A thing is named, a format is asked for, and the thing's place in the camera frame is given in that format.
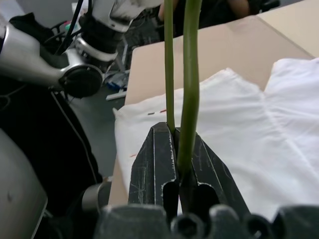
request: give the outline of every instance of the white cloth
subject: white cloth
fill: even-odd
[[[200,84],[198,134],[227,165],[250,211],[268,219],[280,206],[319,204],[317,62],[277,62],[265,93],[230,69]],[[182,99],[183,90],[176,90],[176,126]],[[163,110],[165,95],[115,113],[127,191],[132,164],[151,126],[166,120]]]

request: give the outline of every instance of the person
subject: person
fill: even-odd
[[[183,35],[186,0],[172,0],[175,36]],[[199,28],[223,24],[259,12],[261,0],[203,0]],[[164,21],[164,3],[159,7],[159,20]]]

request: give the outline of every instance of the table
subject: table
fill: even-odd
[[[258,15],[314,57],[319,57],[319,0],[304,0]]]
[[[174,87],[183,85],[183,41],[174,40]],[[265,88],[275,61],[295,57],[312,59],[312,55],[283,37],[257,16],[250,16],[198,32],[200,80],[227,67],[245,79]],[[165,93],[164,43],[134,50],[126,105]],[[115,163],[110,205],[126,204],[118,160]]]

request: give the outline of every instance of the wire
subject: wire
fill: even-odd
[[[56,39],[57,37],[63,36],[64,34],[65,34],[64,31],[63,31],[63,32],[60,32],[60,33],[58,33],[58,34],[56,34],[56,35],[54,35],[54,36],[48,38],[48,39],[44,42],[44,44],[48,43],[48,42],[51,41],[51,40]]]
[[[137,28],[143,26],[143,24],[146,22],[146,18],[147,18],[147,16],[145,16],[144,14],[143,14],[139,19],[136,18],[136,19],[132,22],[132,24],[131,24],[129,30],[134,30],[134,29],[137,29]],[[139,25],[137,25],[137,26],[134,26],[134,25],[133,25],[134,23],[140,22],[140,21],[141,21],[142,23],[140,23]]]
[[[23,85],[23,86],[19,87],[18,89],[14,90],[6,95],[0,95],[0,101],[1,100],[6,101],[5,104],[3,104],[3,106],[0,105],[0,112],[4,111],[11,104],[10,96],[14,95],[15,93],[18,93],[19,91],[21,91],[25,87],[26,87],[26,85]]]
[[[81,135],[79,134],[79,132],[76,130],[75,126],[72,124],[71,120],[69,119],[68,115],[66,114],[66,112],[63,110],[61,104],[59,103],[59,100],[56,98],[56,96],[54,95],[53,92],[51,92],[51,95],[54,99],[54,101],[56,102],[56,104],[58,105],[60,111],[62,112],[63,116],[65,117],[65,119],[68,121],[69,125],[71,126],[71,128],[73,129],[73,131],[75,132],[75,134],[77,135],[77,137],[79,138],[79,140],[81,141],[82,145],[83,145],[83,148],[85,150],[85,154],[86,154],[86,158],[88,160],[88,163],[90,165],[90,168],[91,168],[91,172],[92,172],[92,175],[93,175],[93,178],[94,178],[94,182],[97,184],[98,183],[98,180],[96,179],[96,175],[95,175],[95,172],[94,172],[94,169],[93,169],[93,166],[92,166],[92,163],[91,163],[91,160],[90,160],[90,157],[89,157],[89,152],[88,152],[88,149],[84,143],[84,140],[82,139]]]
[[[77,36],[77,35],[80,34],[81,32],[83,32],[83,28],[81,28],[80,30],[78,30],[78,31],[76,31],[76,32],[74,32],[74,33],[72,33],[70,38],[72,39],[73,37]]]
[[[71,21],[71,24],[70,24],[70,28],[68,30],[68,32],[66,33],[66,36],[63,40],[63,42],[61,43],[61,45],[59,46],[59,48],[56,50],[55,52],[55,55],[56,54],[59,54],[59,52],[61,51],[61,49],[64,49],[64,45],[66,43],[69,42],[69,40],[71,39],[71,34],[73,32],[73,29],[75,27],[75,24],[76,24],[76,21],[78,19],[78,16],[80,14],[80,10],[81,10],[81,6],[82,6],[82,3],[83,3],[83,0],[79,0],[78,1],[78,4],[76,5],[76,9],[74,11],[74,15],[73,15],[73,18],[72,18],[72,21]]]

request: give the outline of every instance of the green plant stem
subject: green plant stem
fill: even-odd
[[[202,0],[187,0],[184,20],[184,99],[177,167],[183,178],[191,169],[199,108],[197,32]]]
[[[174,55],[173,55],[173,0],[164,2],[164,28],[165,28],[165,87],[167,125],[174,136]]]

